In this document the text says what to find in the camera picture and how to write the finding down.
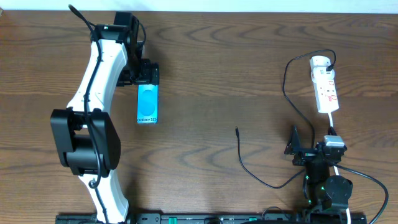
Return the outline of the blue screen Galaxy smartphone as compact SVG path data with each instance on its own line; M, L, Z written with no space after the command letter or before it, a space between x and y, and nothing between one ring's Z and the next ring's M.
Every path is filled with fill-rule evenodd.
M139 85L137 95L138 124L156 124L158 120L159 86Z

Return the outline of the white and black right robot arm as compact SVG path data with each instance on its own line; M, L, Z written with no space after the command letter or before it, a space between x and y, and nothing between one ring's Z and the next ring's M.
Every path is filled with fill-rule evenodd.
M330 167L341 161L346 150L343 139L332 128L314 148L303 147L297 128L292 128L284 153L293 155L293 165L305 168L304 192L309 207L300 212L302 222L347 222L344 213L348 208L353 183L341 175L330 174Z

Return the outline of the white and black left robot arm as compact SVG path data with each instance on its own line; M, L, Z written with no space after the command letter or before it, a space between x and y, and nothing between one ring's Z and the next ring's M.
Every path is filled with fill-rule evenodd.
M139 90L137 122L157 122L160 70L144 58L144 27L130 12L117 12L112 24L94 24L73 6L70 10L90 30L91 55L80 86L64 109L50 117L60 163L87 187L95 214L57 215L56 223L134 223L116 170L121 141L111 121L116 87Z

